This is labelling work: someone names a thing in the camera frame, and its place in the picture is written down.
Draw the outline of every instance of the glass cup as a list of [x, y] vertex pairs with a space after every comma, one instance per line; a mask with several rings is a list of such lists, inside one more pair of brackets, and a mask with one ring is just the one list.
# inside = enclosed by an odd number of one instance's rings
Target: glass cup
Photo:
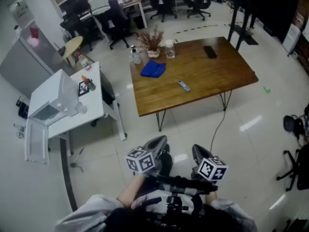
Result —
[[87, 112], [87, 107], [79, 101], [75, 105], [75, 110], [80, 114], [85, 114]]

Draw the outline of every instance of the remote control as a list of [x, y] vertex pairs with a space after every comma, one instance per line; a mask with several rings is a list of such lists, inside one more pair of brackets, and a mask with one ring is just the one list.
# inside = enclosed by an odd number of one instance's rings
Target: remote control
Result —
[[183, 87], [185, 91], [190, 92], [190, 88], [186, 84], [184, 84], [183, 81], [179, 81], [178, 83], [181, 87]]

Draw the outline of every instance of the white bottle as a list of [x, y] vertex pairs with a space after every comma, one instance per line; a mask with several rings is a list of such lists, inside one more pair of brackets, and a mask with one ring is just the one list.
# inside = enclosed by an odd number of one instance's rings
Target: white bottle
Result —
[[25, 132], [25, 127], [24, 127], [24, 126], [14, 124], [14, 127], [16, 127], [16, 128], [17, 128], [20, 132], [22, 132], [22, 133]]
[[78, 60], [80, 61], [82, 67], [86, 71], [90, 70], [91, 69], [91, 65], [90, 65], [88, 59], [81, 52], [79, 52], [77, 56], [78, 56]]

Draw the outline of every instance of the table leg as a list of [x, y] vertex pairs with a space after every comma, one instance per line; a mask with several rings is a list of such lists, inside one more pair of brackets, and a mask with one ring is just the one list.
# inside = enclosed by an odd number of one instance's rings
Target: table leg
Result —
[[158, 122], [159, 131], [162, 131], [162, 125], [163, 125], [163, 120], [164, 120], [164, 117], [165, 117], [165, 113], [166, 113], [166, 110], [164, 110], [164, 114], [163, 114], [163, 117], [162, 117], [161, 124], [160, 124], [159, 112], [156, 112], [156, 113], [155, 113], [155, 115], [156, 115], [156, 120], [157, 120], [157, 122]]
[[176, 12], [178, 12], [177, 0], [175, 0], [175, 9], [176, 9]]
[[146, 18], [145, 18], [145, 14], [144, 14], [144, 10], [143, 10], [143, 7], [142, 7], [142, 5], [141, 5], [141, 2], [139, 2], [139, 8], [140, 8], [140, 14], [141, 14], [141, 16], [142, 16], [142, 18], [143, 18], [144, 27], [145, 27], [145, 28], [148, 28], [148, 27], [147, 27]]
[[72, 156], [71, 145], [70, 145], [70, 134], [69, 133], [70, 132], [68, 131], [66, 133], [63, 133], [63, 134], [56, 136], [56, 137], [61, 138], [61, 139], [66, 141], [67, 157]]
[[102, 102], [103, 102], [104, 113], [106, 115], [111, 116], [114, 120], [116, 120], [120, 140], [121, 141], [126, 140], [126, 133], [125, 133], [124, 127], [122, 125], [122, 120], [121, 120], [121, 117], [120, 117], [117, 100], [115, 99], [112, 102], [113, 109], [105, 101], [102, 101]]
[[220, 98], [221, 98], [222, 105], [223, 105], [223, 111], [226, 111], [228, 103], [229, 103], [230, 98], [231, 98], [232, 90], [230, 91], [230, 95], [228, 96], [227, 102], [226, 102], [225, 92], [223, 94], [224, 94], [224, 96], [222, 96], [222, 94], [220, 94]]

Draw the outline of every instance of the chair wheel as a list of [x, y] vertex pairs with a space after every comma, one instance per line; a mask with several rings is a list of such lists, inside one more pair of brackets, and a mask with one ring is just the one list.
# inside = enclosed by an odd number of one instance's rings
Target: chair wheel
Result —
[[92, 121], [92, 122], [90, 123], [90, 125], [91, 125], [92, 127], [96, 127], [96, 126], [97, 126], [97, 121], [96, 121], [96, 120]]

